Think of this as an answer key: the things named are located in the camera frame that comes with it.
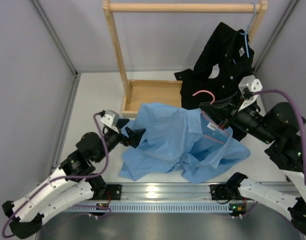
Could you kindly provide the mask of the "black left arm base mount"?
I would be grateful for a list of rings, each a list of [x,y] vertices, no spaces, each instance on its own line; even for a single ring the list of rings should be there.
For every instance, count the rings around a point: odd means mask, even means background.
[[[101,201],[119,201],[122,195],[121,184],[108,184],[106,187],[101,187],[94,192],[92,200]]]

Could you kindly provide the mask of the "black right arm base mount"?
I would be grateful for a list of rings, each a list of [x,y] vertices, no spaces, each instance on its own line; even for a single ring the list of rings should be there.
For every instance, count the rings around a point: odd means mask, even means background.
[[[243,200],[237,187],[227,184],[211,184],[209,187],[211,199],[221,204],[226,204],[232,200]]]

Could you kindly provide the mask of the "pink wire hanger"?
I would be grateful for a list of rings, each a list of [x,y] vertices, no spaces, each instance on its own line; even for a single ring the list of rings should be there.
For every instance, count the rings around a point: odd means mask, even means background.
[[[199,91],[197,91],[197,92],[195,92],[195,93],[193,93],[192,94],[192,96],[194,97],[194,96],[196,96],[196,95],[198,95],[198,94],[201,94],[201,93],[206,93],[206,94],[209,94],[211,97],[212,97],[212,100],[211,100],[211,104],[213,104],[214,103],[214,101],[215,101],[215,95],[212,93],[212,92],[210,92],[210,91],[208,91],[208,90],[199,90]],[[211,115],[210,115],[210,113],[209,112],[206,112],[206,111],[204,111],[204,117],[206,118],[206,119],[208,119],[210,122],[212,122],[216,127],[217,127],[217,129],[218,130],[220,130],[223,134],[225,134],[228,138],[230,137],[230,134],[228,133],[228,132],[226,132],[225,130],[223,130],[217,123],[215,123],[215,121],[214,121],[214,119],[211,117]]]

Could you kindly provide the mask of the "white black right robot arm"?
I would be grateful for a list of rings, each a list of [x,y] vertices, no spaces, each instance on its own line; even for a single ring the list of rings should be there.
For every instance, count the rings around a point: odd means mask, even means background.
[[[252,96],[233,96],[199,106],[222,129],[236,129],[267,144],[259,154],[260,173],[236,172],[225,183],[212,185],[217,200],[248,199],[279,213],[306,236],[305,119],[287,99],[261,114]]]

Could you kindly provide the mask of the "light blue shirt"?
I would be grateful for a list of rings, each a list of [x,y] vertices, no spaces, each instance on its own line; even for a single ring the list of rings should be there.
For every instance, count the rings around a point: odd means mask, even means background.
[[[139,145],[122,154],[119,176],[132,181],[153,174],[180,172],[200,184],[246,160],[250,150],[220,129],[201,109],[187,110],[162,103],[142,104],[135,119],[122,129],[145,129]]]

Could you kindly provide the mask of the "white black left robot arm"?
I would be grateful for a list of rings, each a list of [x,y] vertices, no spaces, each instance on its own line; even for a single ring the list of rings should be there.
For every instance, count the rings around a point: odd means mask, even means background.
[[[10,237],[26,239],[36,234],[57,214],[85,200],[99,200],[106,195],[107,183],[102,172],[95,173],[94,163],[106,160],[117,145],[136,148],[145,128],[131,129],[128,118],[101,119],[99,132],[87,132],[76,144],[76,150],[33,191],[2,205],[8,220]]]

